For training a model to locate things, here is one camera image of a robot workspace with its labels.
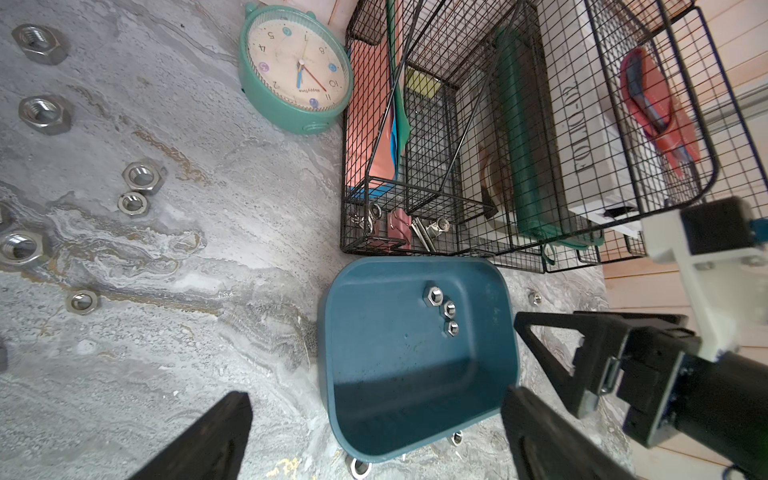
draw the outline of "white box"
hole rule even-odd
[[[637,200],[586,6],[583,0],[543,3],[538,17],[568,209],[595,223],[632,216]],[[612,58],[618,48],[613,45]],[[618,65],[611,70],[618,72]],[[639,181],[648,184],[640,192],[644,205],[663,205],[667,186],[657,152],[640,146],[636,153],[642,156]],[[641,225],[634,221],[613,229],[637,238]]]

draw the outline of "blue plastic bin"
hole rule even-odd
[[[459,324],[446,335],[434,283]],[[504,278],[477,258],[371,257],[339,273],[318,315],[319,382],[350,455],[384,462],[488,418],[518,381]]]

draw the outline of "wire basket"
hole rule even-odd
[[[768,216],[693,4],[362,0],[346,46],[346,252],[548,272],[642,257],[639,219],[711,198]]]

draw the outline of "green folder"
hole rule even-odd
[[[596,224],[568,210],[560,170],[554,115],[538,29],[529,35],[500,28],[498,76],[507,127],[518,232],[548,240]],[[587,250],[604,243],[602,230],[553,242]]]
[[[386,0],[386,25],[387,25],[387,42],[389,43],[389,71],[392,75],[392,82],[395,85],[395,136],[397,138],[397,161],[406,151],[406,144],[411,137],[411,124],[408,122],[408,116],[406,115],[406,104],[402,96],[402,88],[400,82],[395,78],[397,71],[397,50],[395,47],[395,0]]]

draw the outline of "teal alarm clock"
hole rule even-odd
[[[240,33],[240,83],[269,121],[295,134],[318,134],[352,96],[352,65],[312,13],[248,3]]]

